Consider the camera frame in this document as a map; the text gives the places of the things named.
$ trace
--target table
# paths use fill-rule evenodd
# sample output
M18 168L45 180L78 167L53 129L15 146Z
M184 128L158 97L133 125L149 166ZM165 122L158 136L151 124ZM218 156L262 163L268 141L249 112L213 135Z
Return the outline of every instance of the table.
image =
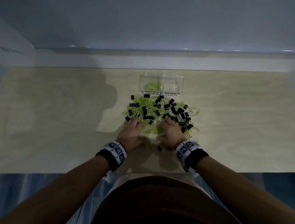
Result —
M0 172L64 173L114 140L140 69L10 67L0 91ZM295 84L288 73L149 70L184 76L177 101L200 109L193 131L236 172L295 172ZM183 172L153 135L120 172Z

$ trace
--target transparent bin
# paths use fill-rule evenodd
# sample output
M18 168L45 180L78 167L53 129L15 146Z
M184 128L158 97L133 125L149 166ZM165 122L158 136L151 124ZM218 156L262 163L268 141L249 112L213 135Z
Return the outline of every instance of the transparent bin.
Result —
M149 95L180 96L184 91L184 77L177 74L144 73L140 76L139 90Z

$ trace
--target hand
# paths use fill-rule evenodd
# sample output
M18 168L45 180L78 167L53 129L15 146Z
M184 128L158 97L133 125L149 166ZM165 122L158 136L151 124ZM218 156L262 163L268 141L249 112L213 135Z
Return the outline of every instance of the hand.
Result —
M165 121L160 123L160 126L164 128L165 135L159 136L158 140L166 146L171 147L172 150L176 150L176 148L186 140L180 128L170 118L166 118Z
M141 127L142 123L138 119L129 120L119 133L116 141L125 147L126 152L130 152L143 144L142 141L138 140Z

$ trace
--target white wall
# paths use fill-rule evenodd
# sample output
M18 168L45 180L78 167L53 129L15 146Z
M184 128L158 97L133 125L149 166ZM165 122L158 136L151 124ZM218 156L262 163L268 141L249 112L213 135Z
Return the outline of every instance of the white wall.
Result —
M51 51L36 50L0 18L0 64L4 66L276 71L295 69L292 54Z

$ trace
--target person's left arm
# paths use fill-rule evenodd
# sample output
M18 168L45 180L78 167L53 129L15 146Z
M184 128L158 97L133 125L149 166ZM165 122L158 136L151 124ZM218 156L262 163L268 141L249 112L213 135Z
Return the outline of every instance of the person's left arm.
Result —
M119 133L116 141L126 152L141 144L138 140L141 127L137 119L130 120ZM66 223L109 170L105 157L95 156L16 206L0 219L0 224Z

